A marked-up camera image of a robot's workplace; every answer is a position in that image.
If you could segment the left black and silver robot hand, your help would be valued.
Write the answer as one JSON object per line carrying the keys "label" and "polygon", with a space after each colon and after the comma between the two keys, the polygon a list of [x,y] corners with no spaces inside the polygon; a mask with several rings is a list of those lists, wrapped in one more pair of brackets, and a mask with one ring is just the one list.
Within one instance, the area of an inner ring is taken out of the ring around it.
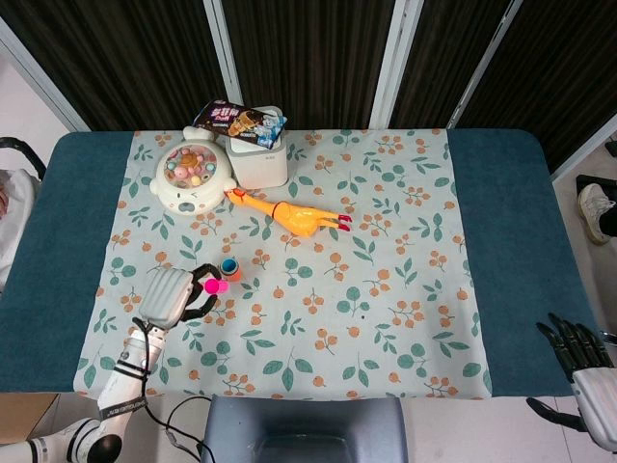
{"label": "left black and silver robot hand", "polygon": [[192,271],[159,269],[148,285],[139,319],[146,326],[169,331],[178,322],[206,316],[228,290],[229,282],[210,263]]}

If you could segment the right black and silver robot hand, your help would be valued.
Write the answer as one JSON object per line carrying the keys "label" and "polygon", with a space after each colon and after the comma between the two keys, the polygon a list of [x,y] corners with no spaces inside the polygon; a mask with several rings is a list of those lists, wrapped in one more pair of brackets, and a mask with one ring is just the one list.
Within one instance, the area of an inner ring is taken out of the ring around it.
{"label": "right black and silver robot hand", "polygon": [[601,449],[616,452],[616,366],[590,328],[549,314],[536,327],[547,338],[577,402],[576,415],[558,412],[537,398],[526,404],[547,422],[586,433]]}

